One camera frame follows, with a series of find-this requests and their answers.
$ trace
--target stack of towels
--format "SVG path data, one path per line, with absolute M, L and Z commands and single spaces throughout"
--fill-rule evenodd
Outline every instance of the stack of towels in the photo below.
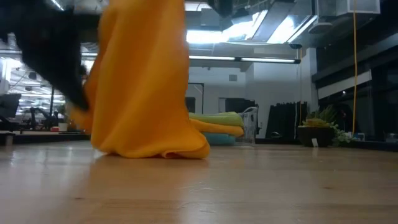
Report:
M 243 135 L 243 120 L 235 112 L 219 114 L 189 114 L 194 127 L 212 146 L 230 146 Z

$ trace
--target black curtain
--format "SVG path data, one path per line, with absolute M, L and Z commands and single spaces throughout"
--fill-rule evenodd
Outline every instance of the black curtain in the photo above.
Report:
M 302 121 L 307 117 L 307 102 L 302 104 Z M 295 139 L 300 125 L 300 102 L 278 103 L 271 106 L 268 116 L 266 138 Z

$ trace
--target folded towel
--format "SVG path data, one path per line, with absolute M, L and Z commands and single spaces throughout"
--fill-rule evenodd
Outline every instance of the folded towel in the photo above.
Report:
M 195 119 L 191 119 L 191 123 L 201 133 L 230 134 L 236 137 L 240 137 L 243 135 L 243 128 L 239 126 L 210 124 Z
M 219 113 L 219 114 L 189 114 L 190 119 L 199 120 L 211 124 L 221 124 L 229 126 L 243 127 L 243 120 L 240 115 L 235 112 Z
M 129 158 L 205 158 L 210 147 L 184 100 L 184 0 L 110 1 L 98 33 L 99 53 L 84 86 L 90 110 L 72 114 L 92 145 Z
M 202 133 L 207 142 L 211 146 L 232 146 L 235 144 L 235 137 L 229 134 L 213 134 L 213 133 Z

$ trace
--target plant pot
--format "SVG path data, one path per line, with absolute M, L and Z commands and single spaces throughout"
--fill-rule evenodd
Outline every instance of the plant pot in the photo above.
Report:
M 68 123 L 59 123 L 60 131 L 68 131 Z
M 333 128 L 299 127 L 297 128 L 298 140 L 307 147 L 313 147 L 312 139 L 316 139 L 318 147 L 332 145 L 335 137 Z

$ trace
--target teal towel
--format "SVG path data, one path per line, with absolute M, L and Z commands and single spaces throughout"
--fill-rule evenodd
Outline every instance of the teal towel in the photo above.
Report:
M 209 145 L 211 146 L 232 146 L 235 144 L 235 137 L 229 134 L 213 134 L 213 133 L 202 133 Z

